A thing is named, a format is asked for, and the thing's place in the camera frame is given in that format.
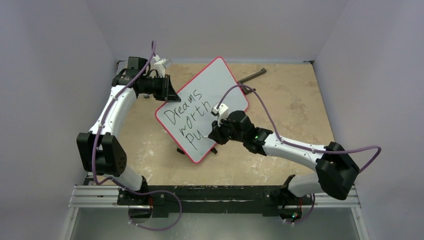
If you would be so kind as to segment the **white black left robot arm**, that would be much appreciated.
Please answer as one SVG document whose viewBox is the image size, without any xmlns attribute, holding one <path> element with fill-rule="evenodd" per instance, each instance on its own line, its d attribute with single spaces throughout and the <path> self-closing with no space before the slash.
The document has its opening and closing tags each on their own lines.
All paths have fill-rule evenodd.
<svg viewBox="0 0 424 240">
<path fill-rule="evenodd" d="M 166 103 L 181 101 L 166 74 L 172 61 L 157 55 L 152 59 L 153 63 L 141 57 L 128 58 L 126 67 L 119 68 L 112 79 L 109 98 L 98 120 L 76 138 L 84 170 L 116 182 L 138 205 L 148 201 L 149 191 L 146 179 L 127 165 L 127 154 L 118 140 L 125 117 L 139 94 Z"/>
</svg>

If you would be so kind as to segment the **pink framed whiteboard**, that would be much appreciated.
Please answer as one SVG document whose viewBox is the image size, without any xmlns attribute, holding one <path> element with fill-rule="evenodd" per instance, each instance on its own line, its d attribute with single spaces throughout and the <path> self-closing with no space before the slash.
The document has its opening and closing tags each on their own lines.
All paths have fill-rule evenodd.
<svg viewBox="0 0 424 240">
<path fill-rule="evenodd" d="M 215 146 L 202 136 L 212 130 L 217 117 L 211 109 L 222 101 L 230 111 L 243 110 L 249 102 L 222 57 L 215 58 L 179 91 L 181 102 L 166 102 L 155 117 L 185 154 L 194 163 L 201 162 Z"/>
</svg>

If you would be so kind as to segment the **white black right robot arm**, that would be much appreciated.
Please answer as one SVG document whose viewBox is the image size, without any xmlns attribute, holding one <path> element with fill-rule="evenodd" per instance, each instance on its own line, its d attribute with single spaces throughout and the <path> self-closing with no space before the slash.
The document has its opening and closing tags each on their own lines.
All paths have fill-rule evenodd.
<svg viewBox="0 0 424 240">
<path fill-rule="evenodd" d="M 220 113 L 213 109 L 211 114 L 217 119 L 211 124 L 208 138 L 217 144 L 240 142 L 253 154 L 283 158 L 314 171 L 295 175 L 286 181 L 280 196 L 288 204 L 315 193 L 345 200 L 360 173 L 358 165 L 339 143 L 316 145 L 285 140 L 269 129 L 256 127 L 242 110 Z"/>
</svg>

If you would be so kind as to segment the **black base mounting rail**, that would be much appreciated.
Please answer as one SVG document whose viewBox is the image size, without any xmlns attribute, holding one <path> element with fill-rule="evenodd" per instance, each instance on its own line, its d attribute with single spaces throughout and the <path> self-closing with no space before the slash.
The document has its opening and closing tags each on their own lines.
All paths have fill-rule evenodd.
<svg viewBox="0 0 424 240">
<path fill-rule="evenodd" d="M 147 207 L 153 218 L 170 213 L 260 214 L 298 220 L 302 207 L 309 207 L 311 197 L 297 197 L 288 190 L 289 176 L 283 185 L 151 185 L 142 183 L 134 194 L 119 188 L 117 205 Z"/>
</svg>

